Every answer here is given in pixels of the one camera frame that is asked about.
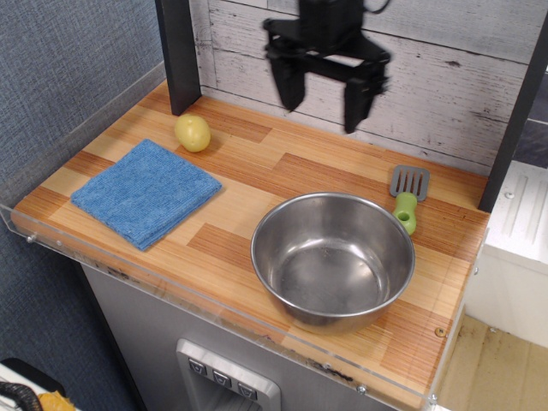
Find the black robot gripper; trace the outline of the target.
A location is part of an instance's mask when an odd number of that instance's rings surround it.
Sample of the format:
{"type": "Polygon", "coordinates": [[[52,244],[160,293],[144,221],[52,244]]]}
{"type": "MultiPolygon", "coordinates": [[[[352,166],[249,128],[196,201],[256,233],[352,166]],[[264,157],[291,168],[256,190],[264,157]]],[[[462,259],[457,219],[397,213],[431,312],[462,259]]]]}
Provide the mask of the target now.
{"type": "Polygon", "coordinates": [[[369,115],[375,92],[383,92],[390,61],[385,49],[362,32],[363,1],[299,1],[293,20],[266,19],[266,56],[279,98],[295,110],[306,95],[305,74],[313,72],[347,82],[344,89],[344,130],[353,133],[369,115]]]}

